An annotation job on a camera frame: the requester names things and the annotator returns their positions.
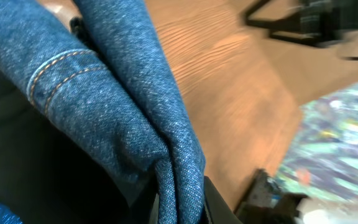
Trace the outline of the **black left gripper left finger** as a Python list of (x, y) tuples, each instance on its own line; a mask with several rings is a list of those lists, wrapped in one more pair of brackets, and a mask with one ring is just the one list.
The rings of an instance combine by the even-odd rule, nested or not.
[(159, 195), (155, 177), (134, 184), (125, 184), (121, 192), (128, 204), (121, 223), (157, 224)]

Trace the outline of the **black cloth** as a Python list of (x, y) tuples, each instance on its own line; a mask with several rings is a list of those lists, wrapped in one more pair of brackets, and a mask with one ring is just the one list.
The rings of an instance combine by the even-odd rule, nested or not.
[(0, 71), (0, 203), (24, 223), (122, 223), (127, 202), (105, 171)]

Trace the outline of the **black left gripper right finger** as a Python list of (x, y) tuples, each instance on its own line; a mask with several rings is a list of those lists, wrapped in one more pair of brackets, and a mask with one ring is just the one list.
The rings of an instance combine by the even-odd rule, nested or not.
[(242, 224), (207, 176), (204, 176), (202, 224)]

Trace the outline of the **dark blue towel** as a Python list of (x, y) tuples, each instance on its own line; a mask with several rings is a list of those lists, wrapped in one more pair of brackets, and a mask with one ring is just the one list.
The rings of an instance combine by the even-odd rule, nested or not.
[(205, 158), (145, 3), (76, 5), (93, 50), (39, 3), (0, 0), (0, 70), (113, 176), (153, 170), (159, 223), (198, 223)]

